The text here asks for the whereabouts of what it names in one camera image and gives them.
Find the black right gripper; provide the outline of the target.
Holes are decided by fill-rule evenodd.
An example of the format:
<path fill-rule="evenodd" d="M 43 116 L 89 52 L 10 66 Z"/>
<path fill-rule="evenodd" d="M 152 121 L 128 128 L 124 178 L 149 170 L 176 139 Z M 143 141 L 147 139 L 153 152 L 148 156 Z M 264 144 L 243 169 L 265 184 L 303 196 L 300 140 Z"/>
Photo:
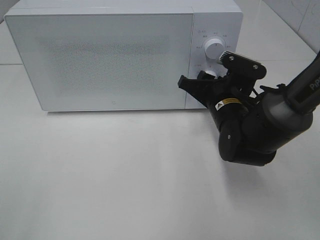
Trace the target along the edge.
<path fill-rule="evenodd" d="M 218 131 L 228 121 L 241 120 L 253 108 L 250 97 L 232 86 L 227 75 L 216 77 L 201 70 L 197 79 L 181 75 L 177 85 L 209 109 Z"/>

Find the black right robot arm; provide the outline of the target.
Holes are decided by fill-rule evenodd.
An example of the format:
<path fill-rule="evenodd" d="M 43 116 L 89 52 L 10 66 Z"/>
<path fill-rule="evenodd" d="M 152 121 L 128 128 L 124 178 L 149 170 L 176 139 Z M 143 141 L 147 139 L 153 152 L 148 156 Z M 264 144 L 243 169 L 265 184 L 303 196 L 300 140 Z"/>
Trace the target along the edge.
<path fill-rule="evenodd" d="M 279 148 L 311 127 L 320 103 L 319 57 L 289 84 L 262 86 L 261 93 L 254 88 L 267 73 L 261 63 L 230 51 L 217 62 L 226 68 L 225 76 L 200 71 L 195 79 L 181 76 L 177 85 L 209 110 L 224 161 L 264 166 Z"/>

